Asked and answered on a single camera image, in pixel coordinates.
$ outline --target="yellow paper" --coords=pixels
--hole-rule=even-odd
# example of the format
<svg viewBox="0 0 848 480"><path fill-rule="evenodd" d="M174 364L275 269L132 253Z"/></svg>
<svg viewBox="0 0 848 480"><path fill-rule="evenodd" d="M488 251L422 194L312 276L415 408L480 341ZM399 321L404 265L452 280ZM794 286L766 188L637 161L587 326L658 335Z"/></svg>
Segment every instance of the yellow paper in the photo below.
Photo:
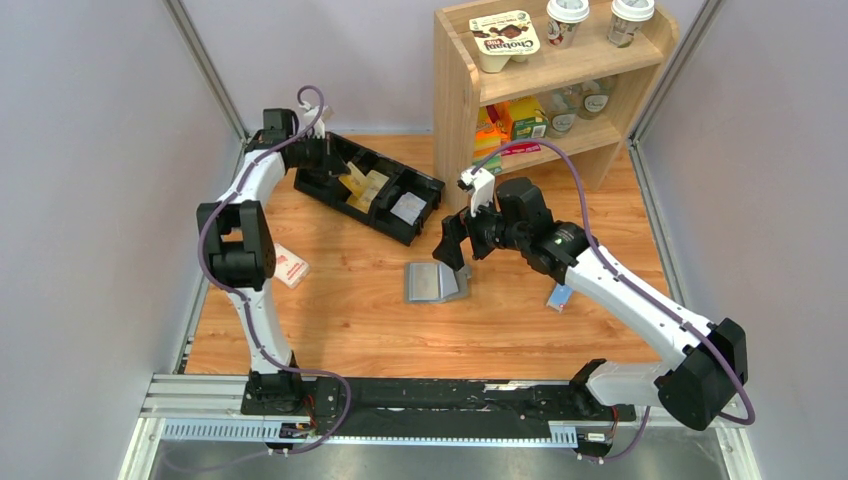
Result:
<svg viewBox="0 0 848 480"><path fill-rule="evenodd" d="M351 197L360 197L368 188L368 180L353 162L347 162L347 166L350 168L350 174L340 175L339 181L350 190Z"/></svg>
<svg viewBox="0 0 848 480"><path fill-rule="evenodd" d="M376 170L368 172L365 179L366 188L362 192L362 195L351 195L347 198L347 204L362 213L368 213L368 210L371 209L371 202L374 201L374 198L377 197L377 194L380 193L380 190L389 181L389 177Z"/></svg>

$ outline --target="wooden shelf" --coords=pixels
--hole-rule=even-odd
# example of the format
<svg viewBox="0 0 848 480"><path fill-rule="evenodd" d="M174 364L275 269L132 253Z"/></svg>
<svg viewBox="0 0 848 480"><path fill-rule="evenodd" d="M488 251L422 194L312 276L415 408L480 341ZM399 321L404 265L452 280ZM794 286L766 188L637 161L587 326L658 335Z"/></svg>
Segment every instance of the wooden shelf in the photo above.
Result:
<svg viewBox="0 0 848 480"><path fill-rule="evenodd" d="M569 155L576 155L596 148L613 145L621 141L621 134L606 115L594 120L578 118L571 131L562 138L546 138L546 140L563 149ZM540 163L558 160L559 155L548 148L540 152L519 153L501 157L503 171L514 172L522 168L532 167Z"/></svg>
<svg viewBox="0 0 848 480"><path fill-rule="evenodd" d="M548 15L533 16L541 48L524 63L508 62L500 73L480 70L480 105L662 63L662 52L642 32L636 34L633 44L627 48L616 48L607 41L611 5L592 5L591 15L580 25L574 44L569 48L548 44L545 40ZM474 43L474 36L471 32L459 36L476 64L480 49Z"/></svg>
<svg viewBox="0 0 848 480"><path fill-rule="evenodd" d="M571 156L588 188L600 188L612 162L624 147L645 101L662 75L679 39L677 22L661 6L642 25L634 42L616 48L607 41L610 0L588 0L589 18L577 31L569 48L547 43L545 0L477 0L436 10L433 30L433 167L436 177L453 185L474 156L474 135L480 107L532 95L586 80L618 75L615 91L604 114L580 121L554 142ZM533 20L541 42L539 51L525 63L510 61L500 73L485 73L477 66L480 51L469 31L469 20L511 10L524 10ZM503 157L504 172L520 170L557 158L541 152ZM444 203L458 210L468 196L445 188Z"/></svg>

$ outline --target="plastic cup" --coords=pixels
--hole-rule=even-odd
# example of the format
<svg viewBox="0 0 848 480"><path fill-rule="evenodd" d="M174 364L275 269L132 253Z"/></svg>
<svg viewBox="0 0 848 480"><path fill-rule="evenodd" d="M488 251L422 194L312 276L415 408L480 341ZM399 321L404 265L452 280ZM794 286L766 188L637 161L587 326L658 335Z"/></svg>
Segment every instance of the plastic cup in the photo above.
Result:
<svg viewBox="0 0 848 480"><path fill-rule="evenodd" d="M480 49L478 66L486 73L498 73L510 59L527 61L539 50L539 37L530 15L523 10L472 18L468 28Z"/></svg>
<svg viewBox="0 0 848 480"><path fill-rule="evenodd" d="M607 40L618 48L629 47L642 24L654 16L654 0L615 0Z"/></svg>
<svg viewBox="0 0 848 480"><path fill-rule="evenodd" d="M589 17L588 0L550 0L547 10L548 43L559 48L570 47L580 22Z"/></svg>

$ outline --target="grey floor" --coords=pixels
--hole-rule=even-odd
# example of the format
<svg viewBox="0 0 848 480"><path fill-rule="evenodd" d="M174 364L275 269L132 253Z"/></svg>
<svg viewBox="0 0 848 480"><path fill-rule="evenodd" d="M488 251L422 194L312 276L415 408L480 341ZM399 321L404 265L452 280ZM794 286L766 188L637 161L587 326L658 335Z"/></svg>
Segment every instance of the grey floor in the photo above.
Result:
<svg viewBox="0 0 848 480"><path fill-rule="evenodd" d="M633 437L620 429L615 453ZM163 442L157 459L167 452L177 466L218 465L254 452L259 444L238 442ZM299 456L261 457L225 470L187 474L157 461L152 479L303 479L303 480L453 480L453 479L727 479L712 431L683 428L648 429L637 449L620 462L591 465L573 452L541 448L452 448L325 445Z"/></svg>

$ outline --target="clear plastic cup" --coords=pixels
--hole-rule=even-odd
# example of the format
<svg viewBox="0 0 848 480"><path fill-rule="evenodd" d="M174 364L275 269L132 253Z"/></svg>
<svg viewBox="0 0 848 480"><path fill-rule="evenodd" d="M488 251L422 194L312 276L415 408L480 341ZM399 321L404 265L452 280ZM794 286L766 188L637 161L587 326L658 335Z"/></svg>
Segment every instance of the clear plastic cup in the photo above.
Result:
<svg viewBox="0 0 848 480"><path fill-rule="evenodd" d="M580 22L589 17L589 1L550 0L547 10L548 43L559 48L570 47Z"/></svg>
<svg viewBox="0 0 848 480"><path fill-rule="evenodd" d="M654 16L654 0L615 0L607 40L618 48L627 48L636 32Z"/></svg>

